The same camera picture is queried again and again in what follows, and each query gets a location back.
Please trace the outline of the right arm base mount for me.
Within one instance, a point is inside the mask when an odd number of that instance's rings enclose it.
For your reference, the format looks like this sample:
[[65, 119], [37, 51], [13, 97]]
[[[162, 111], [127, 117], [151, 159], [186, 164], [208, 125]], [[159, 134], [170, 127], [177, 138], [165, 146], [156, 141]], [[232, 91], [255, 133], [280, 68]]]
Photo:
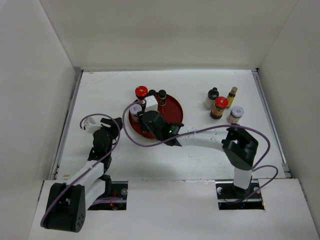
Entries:
[[216, 181], [216, 195], [219, 210], [264, 210], [261, 192], [252, 194], [260, 187], [257, 180], [252, 180], [248, 189], [234, 186], [232, 181]]

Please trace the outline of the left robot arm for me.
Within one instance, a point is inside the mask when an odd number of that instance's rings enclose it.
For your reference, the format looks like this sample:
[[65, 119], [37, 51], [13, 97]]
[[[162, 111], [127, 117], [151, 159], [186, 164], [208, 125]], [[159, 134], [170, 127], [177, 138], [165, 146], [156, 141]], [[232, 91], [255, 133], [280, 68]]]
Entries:
[[74, 176], [51, 186], [40, 221], [40, 226], [47, 230], [78, 233], [87, 210], [98, 197], [105, 200], [112, 195], [111, 179], [106, 172], [112, 161], [111, 153], [120, 140], [122, 119], [102, 114], [100, 123], [96, 123], [90, 114], [79, 125], [92, 134], [92, 148], [84, 166]]

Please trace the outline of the red-lid amber sauce bottle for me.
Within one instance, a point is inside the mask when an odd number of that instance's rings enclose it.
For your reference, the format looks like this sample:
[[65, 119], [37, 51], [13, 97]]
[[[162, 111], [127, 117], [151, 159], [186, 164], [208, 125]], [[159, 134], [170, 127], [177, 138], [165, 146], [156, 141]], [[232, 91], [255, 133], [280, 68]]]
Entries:
[[218, 96], [213, 104], [210, 112], [211, 118], [218, 120], [223, 116], [224, 110], [227, 108], [229, 101], [226, 97]]

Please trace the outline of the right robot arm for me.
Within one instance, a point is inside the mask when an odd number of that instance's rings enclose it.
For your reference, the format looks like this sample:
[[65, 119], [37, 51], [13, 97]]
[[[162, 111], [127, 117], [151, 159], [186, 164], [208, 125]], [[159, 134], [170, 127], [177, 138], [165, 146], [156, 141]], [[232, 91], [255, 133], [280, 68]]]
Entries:
[[168, 146], [196, 146], [215, 149], [226, 154], [234, 167], [234, 178], [229, 193], [234, 198], [244, 199], [250, 192], [253, 163], [258, 141], [245, 129], [233, 124], [226, 129], [200, 131], [182, 123], [168, 123], [157, 111], [150, 110], [140, 115], [140, 126]]

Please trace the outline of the large red-lid sauce jar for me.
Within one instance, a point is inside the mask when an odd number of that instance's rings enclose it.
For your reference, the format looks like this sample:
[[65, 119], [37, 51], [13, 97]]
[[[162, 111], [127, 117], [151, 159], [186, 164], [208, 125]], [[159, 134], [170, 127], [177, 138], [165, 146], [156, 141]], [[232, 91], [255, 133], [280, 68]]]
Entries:
[[138, 86], [135, 91], [136, 103], [142, 105], [143, 107], [146, 105], [145, 98], [148, 96], [149, 91], [148, 88], [144, 85]]

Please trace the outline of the small black-cap spice bottle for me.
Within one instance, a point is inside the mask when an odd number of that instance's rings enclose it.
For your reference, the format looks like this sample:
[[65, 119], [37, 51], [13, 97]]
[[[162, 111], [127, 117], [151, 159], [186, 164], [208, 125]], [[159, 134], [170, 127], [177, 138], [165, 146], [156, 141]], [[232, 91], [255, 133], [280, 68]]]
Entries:
[[157, 92], [154, 89], [150, 89], [148, 91], [148, 96], [149, 97], [153, 96], [154, 98], [156, 98], [157, 97]]

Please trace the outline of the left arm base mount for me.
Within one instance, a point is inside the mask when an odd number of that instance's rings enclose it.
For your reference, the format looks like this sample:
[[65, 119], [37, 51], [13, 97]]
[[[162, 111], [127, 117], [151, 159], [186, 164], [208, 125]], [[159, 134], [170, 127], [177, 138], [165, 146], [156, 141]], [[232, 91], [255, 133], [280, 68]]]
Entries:
[[89, 211], [125, 211], [127, 209], [128, 181], [112, 181], [109, 175], [99, 178], [105, 183], [105, 192], [88, 208]]

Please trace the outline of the black-cap white bottle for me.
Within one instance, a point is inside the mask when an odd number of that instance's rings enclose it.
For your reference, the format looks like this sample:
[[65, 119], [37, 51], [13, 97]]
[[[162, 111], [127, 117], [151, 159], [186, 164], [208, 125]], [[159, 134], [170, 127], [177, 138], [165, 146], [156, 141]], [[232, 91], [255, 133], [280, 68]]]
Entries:
[[220, 93], [217, 87], [213, 87], [212, 89], [210, 89], [207, 93], [207, 97], [204, 100], [204, 107], [209, 110], [212, 109], [215, 100], [217, 97], [219, 97], [219, 95]]

